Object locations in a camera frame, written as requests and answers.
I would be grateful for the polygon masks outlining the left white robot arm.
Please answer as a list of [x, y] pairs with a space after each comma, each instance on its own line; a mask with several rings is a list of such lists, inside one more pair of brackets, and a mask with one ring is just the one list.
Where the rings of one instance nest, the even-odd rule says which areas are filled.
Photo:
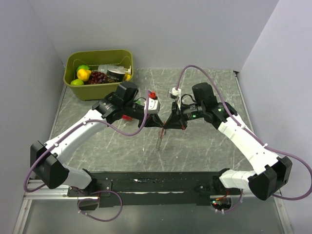
[[[66, 161], [86, 140], [105, 127], [128, 137], [137, 135], [143, 127], [162, 127], [157, 97], [151, 97], [152, 92], [147, 91], [144, 104], [138, 104], [135, 101], [137, 93], [137, 85], [124, 81], [116, 91], [96, 102], [78, 122], [62, 134], [46, 143], [33, 143], [30, 147], [30, 171], [49, 189], [68, 185], [79, 188], [86, 196], [93, 195], [97, 189], [96, 179], [85, 169], [67, 166]], [[133, 133], [126, 133], [113, 126], [122, 116], [137, 119], [138, 129]]]

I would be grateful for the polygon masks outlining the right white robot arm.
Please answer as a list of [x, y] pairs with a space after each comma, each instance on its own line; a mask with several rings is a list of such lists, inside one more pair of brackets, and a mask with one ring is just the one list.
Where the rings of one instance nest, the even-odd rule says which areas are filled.
[[184, 104], [180, 89], [169, 90], [174, 101], [164, 128], [185, 130], [188, 121], [203, 118], [224, 134], [253, 168], [251, 171], [228, 169], [223, 172], [213, 182], [216, 193], [224, 194], [230, 188], [237, 188], [250, 190], [257, 198], [266, 200], [288, 182], [293, 165], [288, 157], [279, 157], [254, 139], [237, 111], [230, 104], [217, 101], [211, 85], [199, 83], [192, 91], [193, 103]]

